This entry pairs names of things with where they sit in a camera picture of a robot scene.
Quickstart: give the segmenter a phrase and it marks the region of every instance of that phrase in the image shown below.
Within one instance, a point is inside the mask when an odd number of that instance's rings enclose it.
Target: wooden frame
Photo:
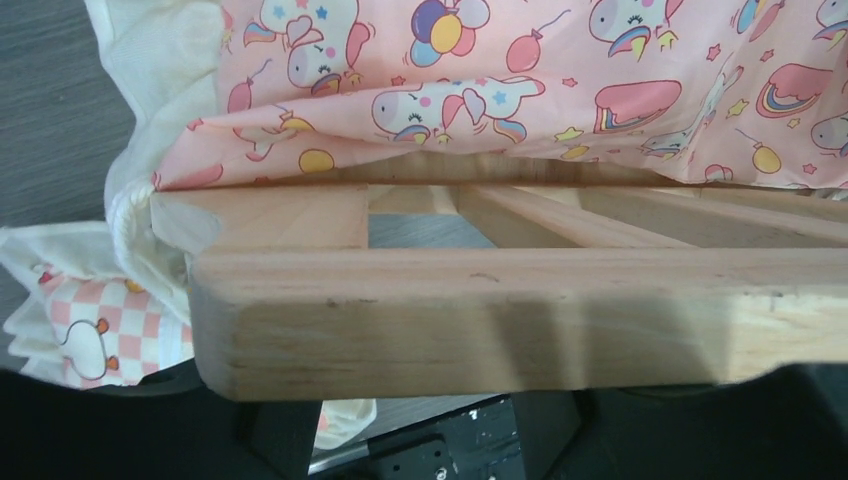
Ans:
[[[444,186],[374,170],[370,184],[156,194],[156,234],[194,256],[204,380],[237,400],[331,399],[720,383],[848,360],[848,204],[643,172],[583,172],[636,188],[533,185],[503,168],[422,175],[463,180]],[[500,248],[369,250],[369,213],[459,214]]]

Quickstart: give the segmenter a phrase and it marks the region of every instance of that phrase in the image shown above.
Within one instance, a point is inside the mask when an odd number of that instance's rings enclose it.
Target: star print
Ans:
[[[568,127],[568,129],[566,129],[564,132],[554,135],[554,138],[557,142],[565,142],[568,140],[573,140],[579,137],[580,135],[583,135],[583,130],[577,130],[574,127]]]
[[[718,56],[721,55],[721,44],[716,43],[712,47],[710,47],[709,53],[707,53],[707,60],[714,61]]]
[[[745,100],[739,99],[738,102],[736,102],[735,104],[733,104],[732,107],[727,109],[727,117],[725,118],[738,117],[739,115],[742,115],[742,112],[745,110],[745,107],[747,107],[749,103],[751,102],[746,102]]]

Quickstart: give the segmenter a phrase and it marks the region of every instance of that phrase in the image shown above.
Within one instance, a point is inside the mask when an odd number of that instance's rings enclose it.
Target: wooden slat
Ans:
[[[701,198],[736,203],[749,207],[791,213],[802,217],[820,218],[832,222],[848,223],[848,202],[836,202],[816,197],[797,195],[794,192],[774,192],[756,189],[702,188]]]
[[[740,381],[848,361],[834,249],[210,250],[198,368],[236,400]]]
[[[370,213],[456,215],[448,187],[438,185],[370,185]]]
[[[156,236],[191,254],[216,248],[367,248],[365,185],[158,193]]]
[[[839,247],[848,225],[641,188],[585,188],[580,205],[699,247]]]
[[[502,248],[691,247],[506,186],[457,188],[459,213]]]

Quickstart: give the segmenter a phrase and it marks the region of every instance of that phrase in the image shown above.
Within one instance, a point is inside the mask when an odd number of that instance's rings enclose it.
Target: unicorn print fabric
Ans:
[[[225,0],[156,189],[414,150],[848,187],[848,0]]]

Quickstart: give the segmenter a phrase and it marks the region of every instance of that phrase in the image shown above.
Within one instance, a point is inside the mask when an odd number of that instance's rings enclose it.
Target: black plastic part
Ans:
[[[571,392],[528,392],[511,396],[524,472],[545,478],[581,425]]]
[[[321,402],[238,404],[194,362],[77,391],[0,370],[4,479],[303,479]]]
[[[554,479],[848,478],[845,365],[783,367],[696,395],[575,396],[583,425]]]
[[[193,362],[85,392],[0,371],[0,398],[4,479],[302,479],[320,412],[320,402],[229,402]],[[446,480],[843,480],[848,366],[716,388],[502,396],[369,448],[370,459],[314,479],[429,480],[445,468]]]

